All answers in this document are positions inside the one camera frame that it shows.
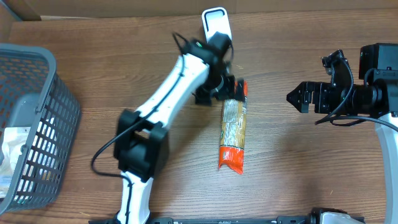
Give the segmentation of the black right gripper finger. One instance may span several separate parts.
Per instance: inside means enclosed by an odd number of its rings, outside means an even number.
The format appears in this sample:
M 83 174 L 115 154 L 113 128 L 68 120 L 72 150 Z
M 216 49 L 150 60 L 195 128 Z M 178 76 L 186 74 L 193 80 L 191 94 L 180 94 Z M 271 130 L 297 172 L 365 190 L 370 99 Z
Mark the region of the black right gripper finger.
M 300 112 L 300 113 L 308 113 L 309 104 L 308 103 L 292 103 L 292 105 Z
M 313 83 L 302 82 L 294 90 L 287 94 L 287 101 L 292 105 L 305 104 L 312 102 Z

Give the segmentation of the orange pasta package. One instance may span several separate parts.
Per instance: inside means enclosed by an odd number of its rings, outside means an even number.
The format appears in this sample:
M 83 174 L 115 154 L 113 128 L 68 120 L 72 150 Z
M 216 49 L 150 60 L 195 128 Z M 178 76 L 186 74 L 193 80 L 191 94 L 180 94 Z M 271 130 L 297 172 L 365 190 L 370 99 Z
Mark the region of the orange pasta package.
M 227 165 L 243 174 L 248 84 L 239 81 L 235 87 L 237 90 L 242 88 L 243 101 L 231 99 L 223 103 L 218 168 Z

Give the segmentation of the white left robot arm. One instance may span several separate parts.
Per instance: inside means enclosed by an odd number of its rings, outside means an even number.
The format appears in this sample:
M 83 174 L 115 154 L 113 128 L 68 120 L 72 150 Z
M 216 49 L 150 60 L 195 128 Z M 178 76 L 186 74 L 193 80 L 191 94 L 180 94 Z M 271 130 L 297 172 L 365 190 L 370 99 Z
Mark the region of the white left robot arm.
M 169 156 L 169 129 L 187 100 L 211 106 L 212 100 L 246 101 L 244 82 L 229 74 L 226 53 L 231 35 L 216 31 L 206 41 L 172 34 L 179 50 L 174 68 L 155 93 L 135 111 L 125 109 L 116 135 L 93 155 L 91 170 L 123 182 L 121 208 L 107 223 L 146 223 L 155 176 Z

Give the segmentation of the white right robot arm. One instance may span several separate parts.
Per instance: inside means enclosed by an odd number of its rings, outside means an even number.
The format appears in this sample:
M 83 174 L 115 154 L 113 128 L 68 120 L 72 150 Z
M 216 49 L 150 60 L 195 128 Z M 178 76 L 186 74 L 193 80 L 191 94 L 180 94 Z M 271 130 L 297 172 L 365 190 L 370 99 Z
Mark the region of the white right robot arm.
M 341 49 L 322 57 L 330 82 L 302 82 L 286 100 L 300 113 L 310 104 L 324 117 L 315 124 L 350 127 L 365 121 L 375 124 L 382 149 L 386 186 L 385 223 L 397 223 L 397 44 L 361 47 L 359 79 Z

